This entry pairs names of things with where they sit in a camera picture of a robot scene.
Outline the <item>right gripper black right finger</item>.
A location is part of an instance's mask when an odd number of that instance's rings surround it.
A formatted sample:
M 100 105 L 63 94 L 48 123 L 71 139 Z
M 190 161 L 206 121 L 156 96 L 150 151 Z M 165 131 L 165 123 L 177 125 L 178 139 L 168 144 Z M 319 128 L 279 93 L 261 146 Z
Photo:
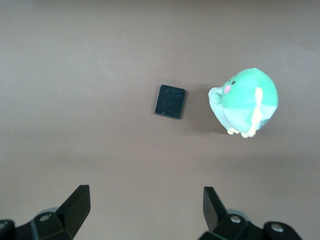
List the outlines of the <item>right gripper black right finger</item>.
M 288 224 L 268 221 L 255 226 L 239 211 L 227 211 L 215 189 L 203 188 L 204 219 L 208 231 L 198 240 L 303 240 Z

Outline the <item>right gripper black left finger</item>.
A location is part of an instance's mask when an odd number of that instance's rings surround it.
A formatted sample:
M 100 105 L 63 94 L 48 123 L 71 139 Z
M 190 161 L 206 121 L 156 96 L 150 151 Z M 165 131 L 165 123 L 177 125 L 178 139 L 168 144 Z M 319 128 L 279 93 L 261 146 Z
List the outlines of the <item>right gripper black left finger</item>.
M 74 240 L 89 212 L 90 187 L 79 185 L 60 207 L 45 209 L 23 225 L 0 219 L 0 240 Z

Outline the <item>small black phone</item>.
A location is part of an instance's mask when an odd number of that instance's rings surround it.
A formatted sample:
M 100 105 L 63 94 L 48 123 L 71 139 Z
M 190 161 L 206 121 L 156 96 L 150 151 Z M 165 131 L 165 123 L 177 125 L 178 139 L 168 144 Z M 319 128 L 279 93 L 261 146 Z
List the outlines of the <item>small black phone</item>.
M 182 117 L 187 91 L 183 88 L 162 84 L 159 87 L 154 113 L 180 119 Z

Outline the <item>green dinosaur plush toy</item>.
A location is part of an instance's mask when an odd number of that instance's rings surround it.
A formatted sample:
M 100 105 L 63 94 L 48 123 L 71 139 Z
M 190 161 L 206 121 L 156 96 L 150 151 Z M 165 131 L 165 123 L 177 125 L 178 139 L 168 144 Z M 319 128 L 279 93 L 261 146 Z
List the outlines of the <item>green dinosaur plush toy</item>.
M 273 80 L 257 68 L 245 69 L 208 92 L 214 115 L 227 134 L 252 138 L 273 117 L 279 104 Z

